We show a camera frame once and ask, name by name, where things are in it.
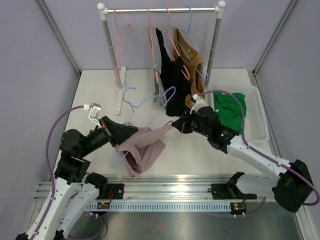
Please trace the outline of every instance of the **lavender wall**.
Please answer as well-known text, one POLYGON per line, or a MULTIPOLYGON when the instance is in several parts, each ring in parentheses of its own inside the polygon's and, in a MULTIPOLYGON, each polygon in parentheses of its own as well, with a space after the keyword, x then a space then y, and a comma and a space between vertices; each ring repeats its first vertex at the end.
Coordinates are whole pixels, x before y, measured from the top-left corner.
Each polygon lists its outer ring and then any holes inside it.
MULTIPOLYGON (((97 4, 102 2, 113 9, 168 7, 214 7, 218 0, 45 0, 82 70, 112 69, 109 51, 100 21, 97 4)), ((274 29, 290 0, 225 0, 226 7, 221 22, 215 53, 214 68, 253 69, 257 64, 274 29)), ((131 24, 127 55, 124 64, 129 69, 151 67, 150 41, 148 38, 147 14, 122 14, 117 16, 119 27, 131 24)), ((191 31, 199 51, 207 64, 215 25, 215 13, 194 13, 191 31)), ((108 15, 113 45, 117 45, 114 16, 108 15)), ((151 15, 156 27, 166 28, 167 14, 151 15)), ((179 28, 188 28, 189 14, 171 15, 171 23, 179 28)))
POLYGON ((12 240, 26 230, 38 182, 48 179, 45 142, 78 80, 35 0, 1 1, 0 33, 0 239, 12 240))
MULTIPOLYGON (((320 189, 320 1, 300 1, 258 73, 284 156, 304 161, 320 189)), ((314 201, 312 194, 308 202, 314 201)), ((320 205, 309 207, 320 234, 320 205)))

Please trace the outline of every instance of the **white table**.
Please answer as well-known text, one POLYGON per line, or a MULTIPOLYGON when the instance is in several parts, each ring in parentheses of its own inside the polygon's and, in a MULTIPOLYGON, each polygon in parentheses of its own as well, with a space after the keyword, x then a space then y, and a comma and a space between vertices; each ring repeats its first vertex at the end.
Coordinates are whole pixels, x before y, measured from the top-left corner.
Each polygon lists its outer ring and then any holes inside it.
MULTIPOLYGON (((246 69, 212 69, 209 86, 224 84, 251 85, 251 82, 246 69)), ((136 90, 128 90, 125 98, 138 105, 142 100, 154 94, 153 72, 149 69, 127 70, 125 86, 136 88, 136 90)), ((72 106, 97 103, 102 106, 100 118, 107 115, 117 123, 125 123, 132 114, 131 107, 123 102, 121 114, 114 115, 115 96, 113 70, 84 70, 72 106)), ((160 108, 161 106, 153 103, 152 100, 145 102, 135 111, 131 123, 137 127, 146 127, 160 108)), ((81 109, 73 111, 67 121, 66 130, 77 129, 87 135, 89 130, 95 127, 94 123, 88 119, 88 114, 89 112, 81 109)), ((167 121, 176 119, 178 118, 168 117, 166 110, 163 109, 150 127, 151 129, 159 128, 167 121)), ((260 174, 257 169, 246 162, 215 150, 209 145, 207 139, 198 133, 182 135, 176 129, 172 129, 161 140, 166 144, 166 148, 153 166, 143 173, 143 176, 215 175, 234 174, 235 172, 260 174)), ((262 143, 259 147, 271 152, 268 143, 262 143)), ((127 176, 128 171, 124 161, 117 168, 110 166, 114 155, 115 149, 110 144, 97 149, 85 157, 86 160, 91 161, 88 171, 127 176)))

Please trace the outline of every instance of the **pink cloth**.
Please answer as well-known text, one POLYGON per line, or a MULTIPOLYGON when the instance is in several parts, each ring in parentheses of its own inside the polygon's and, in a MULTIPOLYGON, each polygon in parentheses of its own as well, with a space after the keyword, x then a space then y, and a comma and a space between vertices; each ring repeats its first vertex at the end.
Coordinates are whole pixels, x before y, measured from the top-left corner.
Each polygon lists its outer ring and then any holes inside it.
POLYGON ((145 127, 138 127, 137 133, 115 148, 122 157, 126 152, 129 152, 125 156, 125 162, 131 177, 142 174, 151 168, 166 147, 160 138, 173 129, 173 126, 169 124, 155 130, 151 130, 149 127, 145 131, 144 129, 145 127))

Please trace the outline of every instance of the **white plastic basket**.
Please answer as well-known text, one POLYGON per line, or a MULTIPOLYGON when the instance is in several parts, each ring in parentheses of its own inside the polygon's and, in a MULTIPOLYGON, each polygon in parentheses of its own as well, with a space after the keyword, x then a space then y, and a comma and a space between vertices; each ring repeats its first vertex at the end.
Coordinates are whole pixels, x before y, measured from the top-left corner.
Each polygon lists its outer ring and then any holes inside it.
POLYGON ((253 144, 267 142, 270 138, 266 114, 258 88, 250 85, 214 86, 212 90, 223 90, 228 93, 242 93, 245 95, 246 117, 244 120, 244 136, 253 144))

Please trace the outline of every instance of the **green cloth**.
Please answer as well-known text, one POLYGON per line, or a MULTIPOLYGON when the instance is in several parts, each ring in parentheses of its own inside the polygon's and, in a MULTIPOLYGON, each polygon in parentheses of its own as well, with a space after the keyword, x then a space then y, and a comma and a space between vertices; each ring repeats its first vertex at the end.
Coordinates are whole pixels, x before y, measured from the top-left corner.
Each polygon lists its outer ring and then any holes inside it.
MULTIPOLYGON (((245 102, 245 95, 242 93, 233 93, 241 103, 244 109, 244 116, 247 114, 247 106, 245 102)), ((231 96, 222 94, 222 92, 215 92, 213 94, 214 109, 219 110, 218 116, 222 125, 225 125, 239 134, 242 134, 242 112, 239 104, 231 96)))

